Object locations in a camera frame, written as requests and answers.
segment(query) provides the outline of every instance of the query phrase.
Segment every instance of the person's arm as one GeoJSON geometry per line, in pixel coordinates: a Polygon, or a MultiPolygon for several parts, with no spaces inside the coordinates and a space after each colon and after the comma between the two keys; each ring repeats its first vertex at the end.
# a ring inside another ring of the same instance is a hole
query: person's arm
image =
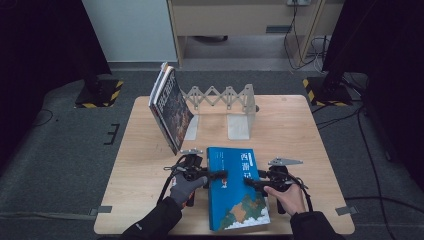
{"type": "Polygon", "coordinates": [[[181,210],[196,188],[205,185],[206,177],[188,182],[182,174],[175,176],[170,197],[162,200],[143,219],[131,225],[120,236],[120,240],[166,239],[168,232],[180,221],[181,210]]]}
{"type": "Polygon", "coordinates": [[[302,190],[297,184],[292,184],[285,192],[268,186],[264,190],[276,197],[291,216],[290,224],[295,240],[344,239],[334,231],[322,212],[306,212],[302,190]]]}
{"type": "Polygon", "coordinates": [[[322,212],[295,213],[290,224],[296,240],[345,239],[334,231],[322,212]]]}
{"type": "Polygon", "coordinates": [[[168,232],[180,221],[181,208],[171,197],[165,198],[143,219],[125,230],[120,240],[166,239],[168,232]]]}

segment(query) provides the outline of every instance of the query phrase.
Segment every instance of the cable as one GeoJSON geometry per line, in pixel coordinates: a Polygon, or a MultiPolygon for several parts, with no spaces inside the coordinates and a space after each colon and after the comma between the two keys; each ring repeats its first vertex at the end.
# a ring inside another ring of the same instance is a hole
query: cable
{"type": "MultiPolygon", "coordinates": [[[[293,0],[293,4],[294,4],[294,6],[293,6],[293,19],[292,19],[292,22],[290,23],[290,29],[293,29],[294,36],[295,36],[295,38],[296,38],[296,43],[297,43],[297,50],[298,50],[298,52],[299,52],[299,57],[300,57],[300,56],[301,56],[301,53],[300,53],[300,44],[299,44],[299,39],[298,39],[298,37],[297,37],[297,33],[296,33],[296,14],[297,14],[297,5],[298,5],[297,0],[293,0]]],[[[305,63],[305,62],[303,61],[303,59],[300,57],[300,61],[301,61],[302,63],[304,63],[304,65],[302,65],[302,66],[300,66],[300,67],[293,67],[293,65],[292,65],[292,63],[291,63],[291,61],[290,61],[289,52],[287,51],[287,35],[286,35],[286,37],[284,38],[283,45],[284,45],[284,50],[286,51],[286,54],[287,54],[287,59],[289,60],[290,67],[291,67],[292,69],[294,69],[294,70],[301,69],[301,68],[303,68],[304,66],[306,66],[306,65],[308,65],[308,64],[310,64],[310,63],[312,63],[312,62],[315,60],[315,58],[314,58],[314,59],[312,59],[311,61],[309,61],[309,62],[306,62],[306,63],[305,63]]]]}
{"type": "Polygon", "coordinates": [[[317,126],[318,126],[318,125],[322,125],[322,124],[326,124],[326,123],[328,123],[327,125],[325,125],[325,126],[323,126],[323,127],[318,128],[318,130],[321,130],[321,129],[323,129],[323,128],[326,128],[326,127],[328,127],[328,126],[330,126],[330,125],[332,125],[332,124],[334,124],[334,123],[336,123],[336,122],[339,122],[339,121],[342,121],[342,120],[345,120],[345,119],[348,119],[348,118],[350,118],[350,117],[355,116],[355,115],[358,113],[358,111],[360,111],[360,109],[361,109],[362,107],[363,107],[363,106],[361,106],[360,108],[356,109],[353,113],[351,113],[351,114],[349,114],[349,115],[347,115],[347,116],[345,116],[345,117],[342,117],[342,118],[336,118],[336,119],[331,119],[331,120],[328,120],[328,121],[325,121],[325,122],[317,123],[317,124],[316,124],[317,126]]]}
{"type": "Polygon", "coordinates": [[[96,216],[73,213],[42,213],[42,212],[4,212],[0,213],[0,219],[13,218],[41,218],[41,219],[60,219],[60,220],[96,220],[96,216]]]}
{"type": "Polygon", "coordinates": [[[32,125],[33,127],[43,126],[44,124],[46,124],[46,123],[50,122],[50,120],[52,120],[52,118],[53,118],[53,112],[52,112],[52,111],[50,111],[50,110],[48,110],[48,109],[41,109],[41,110],[40,110],[40,112],[41,112],[41,111],[49,112],[49,113],[50,113],[50,118],[49,118],[49,119],[47,119],[47,121],[45,121],[45,122],[43,122],[43,123],[40,123],[40,124],[37,124],[37,125],[32,125]]]}
{"type": "Polygon", "coordinates": [[[397,203],[399,205],[408,207],[408,208],[412,208],[414,210],[416,210],[417,212],[420,212],[422,214],[424,214],[424,209],[421,209],[419,207],[415,207],[411,204],[407,204],[404,203],[402,201],[396,200],[396,199],[392,199],[392,198],[387,198],[387,197],[379,197],[379,196],[364,196],[364,197],[345,197],[344,198],[346,201],[350,201],[350,200],[368,200],[368,199],[382,199],[388,202],[393,202],[393,203],[397,203]]]}
{"type": "Polygon", "coordinates": [[[358,86],[361,89],[366,89],[366,87],[368,86],[368,83],[365,83],[365,87],[363,87],[358,81],[356,81],[356,79],[353,77],[352,73],[349,72],[350,75],[350,79],[352,79],[352,82],[354,82],[356,84],[356,86],[358,86]]]}
{"type": "Polygon", "coordinates": [[[312,114],[314,114],[314,113],[318,112],[319,110],[321,110],[323,108],[326,108],[326,107],[328,107],[328,105],[325,105],[325,106],[322,106],[322,107],[320,107],[318,109],[315,109],[314,111],[312,111],[312,114]]]}
{"type": "Polygon", "coordinates": [[[311,40],[311,46],[314,49],[314,53],[315,53],[314,68],[320,74],[325,74],[325,72],[322,71],[322,66],[320,65],[320,63],[318,61],[318,57],[321,56],[321,60],[322,60],[322,62],[324,62],[324,55],[326,53],[325,46],[326,46],[326,42],[327,41],[330,41],[330,40],[328,40],[326,37],[316,37],[316,38],[313,38],[311,40]],[[323,42],[323,51],[321,53],[318,53],[317,50],[316,50],[316,48],[315,48],[315,46],[314,46],[314,41],[317,40],[317,39],[323,39],[324,40],[324,42],[323,42]]]}
{"type": "Polygon", "coordinates": [[[390,229],[389,223],[387,221],[386,210],[384,209],[384,202],[383,202],[383,199],[382,199],[383,197],[382,197],[382,194],[381,194],[380,180],[378,179],[377,170],[375,168],[374,160],[371,156],[371,152],[370,152],[370,149],[369,149],[369,146],[368,146],[368,143],[367,143],[367,139],[365,138],[364,130],[362,129],[360,113],[361,113],[361,110],[363,108],[364,108],[364,105],[362,105],[362,107],[359,108],[359,111],[357,113],[358,126],[359,126],[359,130],[361,132],[362,140],[364,141],[365,148],[367,150],[368,158],[370,160],[370,163],[371,163],[371,166],[372,166],[372,169],[373,169],[373,172],[374,172],[374,177],[375,177],[375,182],[377,184],[378,197],[379,197],[379,201],[380,201],[381,212],[383,214],[384,224],[386,225],[386,229],[389,232],[390,237],[393,240],[395,240],[396,238],[393,235],[392,230],[390,229]]]}
{"type": "Polygon", "coordinates": [[[341,82],[353,89],[359,96],[362,96],[362,94],[365,92],[365,89],[361,87],[360,84],[358,84],[356,81],[354,81],[354,83],[350,82],[349,80],[347,80],[344,74],[342,76],[341,82]]]}
{"type": "Polygon", "coordinates": [[[181,157],[178,158],[177,162],[175,163],[174,167],[164,167],[164,170],[171,170],[171,173],[169,174],[169,177],[166,179],[165,184],[163,185],[162,191],[159,195],[158,201],[156,204],[159,204],[160,202],[162,202],[163,197],[165,196],[165,192],[166,189],[168,189],[169,183],[171,182],[172,178],[178,173],[177,171],[177,165],[183,160],[187,158],[187,155],[182,155],[181,157]]]}

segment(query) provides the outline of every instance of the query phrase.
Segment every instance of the gray floor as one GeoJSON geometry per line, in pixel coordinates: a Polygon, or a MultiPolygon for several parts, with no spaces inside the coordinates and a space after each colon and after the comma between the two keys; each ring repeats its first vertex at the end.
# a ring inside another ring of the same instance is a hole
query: gray floor
{"type": "MultiPolygon", "coordinates": [[[[217,87],[231,84],[240,88],[253,82],[257,94],[306,95],[301,80],[321,76],[318,70],[322,62],[318,59],[293,70],[283,39],[278,35],[230,37],[226,42],[190,38],[177,78],[185,90],[193,84],[217,87]]],[[[322,48],[320,43],[317,40],[315,46],[322,48]]],[[[0,179],[0,212],[81,216],[101,204],[133,101],[150,92],[157,75],[157,69],[150,68],[113,70],[124,85],[111,108],[73,108],[82,81],[53,90],[46,96],[44,110],[0,179]],[[114,144],[105,145],[111,140],[108,132],[115,129],[112,124],[119,124],[119,131],[114,144]]],[[[353,74],[353,77],[365,85],[366,76],[353,74]]],[[[353,91],[351,96],[359,99],[353,91]]],[[[383,201],[387,228],[378,199],[347,200],[359,213],[352,216],[356,230],[346,239],[391,239],[389,230],[396,239],[421,239],[424,236],[424,193],[411,181],[401,163],[386,160],[370,119],[359,114],[360,125],[356,115],[327,127],[319,124],[348,116],[360,106],[360,102],[323,109],[311,106],[311,111],[316,111],[313,116],[318,128],[322,128],[321,138],[342,193],[345,198],[376,197],[380,188],[382,196],[401,203],[383,201]]],[[[0,219],[0,239],[97,239],[100,236],[94,233],[93,225],[94,220],[3,218],[0,219]]]]}

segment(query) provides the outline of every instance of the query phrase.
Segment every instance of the glove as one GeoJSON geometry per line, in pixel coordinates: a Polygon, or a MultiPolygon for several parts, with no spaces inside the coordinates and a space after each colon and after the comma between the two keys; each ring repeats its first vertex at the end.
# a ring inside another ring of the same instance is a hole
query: glove
{"type": "Polygon", "coordinates": [[[182,173],[175,175],[173,179],[173,186],[171,187],[170,197],[180,206],[181,209],[185,207],[186,202],[193,195],[194,190],[204,186],[208,182],[208,178],[203,176],[195,181],[187,181],[182,173]]]}

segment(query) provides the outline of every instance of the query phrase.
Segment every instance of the black curtain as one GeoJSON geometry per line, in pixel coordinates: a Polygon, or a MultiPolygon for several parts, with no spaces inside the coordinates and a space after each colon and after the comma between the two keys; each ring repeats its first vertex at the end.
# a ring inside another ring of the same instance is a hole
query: black curtain
{"type": "Polygon", "coordinates": [[[83,53],[86,69],[110,74],[81,1],[0,1],[0,169],[31,127],[44,95],[83,79],[70,41],[83,53]]]}
{"type": "Polygon", "coordinates": [[[346,0],[324,70],[368,75],[362,99],[387,157],[424,190],[423,12],[423,1],[346,0]]]}

